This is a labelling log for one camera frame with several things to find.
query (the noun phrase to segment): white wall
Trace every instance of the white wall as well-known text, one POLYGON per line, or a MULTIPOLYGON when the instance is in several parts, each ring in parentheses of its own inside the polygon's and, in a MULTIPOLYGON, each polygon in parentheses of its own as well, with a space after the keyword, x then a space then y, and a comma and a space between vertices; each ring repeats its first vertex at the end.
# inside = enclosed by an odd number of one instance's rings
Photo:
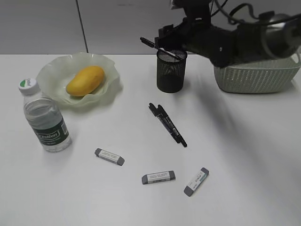
MULTIPOLYGON (((230 12, 244 0, 229 0, 225 8, 230 12)), ((301 13, 300 0, 247 0, 253 3, 255 12, 270 10, 301 13)), ((169 0, 79 0, 89 52, 99 54, 153 54, 156 51, 141 44, 139 37, 153 38, 158 28, 179 23, 184 17, 182 9, 170 10, 169 0)), ((249 19, 247 11, 238 13, 239 18, 249 19)), ((218 14, 213 23, 226 29, 227 19, 218 14)))
MULTIPOLYGON (((89 52, 154 54, 139 38, 154 38, 158 28, 178 24, 182 9, 170 10, 170 0, 78 0, 89 52)), ((243 2, 255 13, 268 10, 301 13, 301 0, 229 0, 230 12, 243 2)), ((247 10, 236 15, 250 20, 247 10)), ((235 29, 220 13, 215 25, 235 29)), ((75 0, 1 0, 0 54, 69 54, 85 51, 75 0)))
POLYGON ((1 0, 1 54, 86 51, 75 0, 1 0))

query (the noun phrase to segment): woven basket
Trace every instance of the woven basket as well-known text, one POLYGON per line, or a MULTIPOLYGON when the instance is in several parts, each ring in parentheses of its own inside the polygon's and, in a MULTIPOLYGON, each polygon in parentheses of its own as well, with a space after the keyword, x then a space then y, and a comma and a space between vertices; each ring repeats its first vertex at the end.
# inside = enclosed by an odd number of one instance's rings
POLYGON ((229 93, 275 93, 291 81, 301 67, 300 54, 226 68, 214 68, 221 90, 229 93))

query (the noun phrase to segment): plastic bottle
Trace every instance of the plastic bottle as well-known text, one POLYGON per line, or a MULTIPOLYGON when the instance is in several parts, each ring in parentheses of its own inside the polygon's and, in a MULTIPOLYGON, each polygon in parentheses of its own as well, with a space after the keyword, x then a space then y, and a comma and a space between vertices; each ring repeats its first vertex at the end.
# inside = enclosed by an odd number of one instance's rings
POLYGON ((24 114, 46 151, 59 152, 72 140, 64 119, 54 101, 45 95, 35 79, 20 82, 19 90, 24 96, 24 114))

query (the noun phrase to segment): black robotic arm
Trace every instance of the black robotic arm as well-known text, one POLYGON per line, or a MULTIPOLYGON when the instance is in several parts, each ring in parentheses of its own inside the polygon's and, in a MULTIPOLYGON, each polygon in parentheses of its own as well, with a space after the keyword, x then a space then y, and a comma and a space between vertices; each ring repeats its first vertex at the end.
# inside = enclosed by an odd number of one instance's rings
POLYGON ((289 16, 267 12, 257 23, 241 23, 236 30, 227 31, 211 24, 211 1, 172 0, 172 8, 183 8, 186 17, 176 27, 159 29, 156 47, 186 50, 209 58, 216 67, 226 67, 286 58, 301 45, 301 18, 272 24, 289 16))

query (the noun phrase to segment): mango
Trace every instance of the mango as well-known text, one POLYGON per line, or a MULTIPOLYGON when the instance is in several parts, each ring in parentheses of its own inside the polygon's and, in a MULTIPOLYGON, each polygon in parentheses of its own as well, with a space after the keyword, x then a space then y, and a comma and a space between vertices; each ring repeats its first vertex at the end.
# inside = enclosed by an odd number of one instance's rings
POLYGON ((104 79, 104 71, 99 66, 89 66, 80 70, 66 87, 67 93, 83 97, 94 91, 104 79))

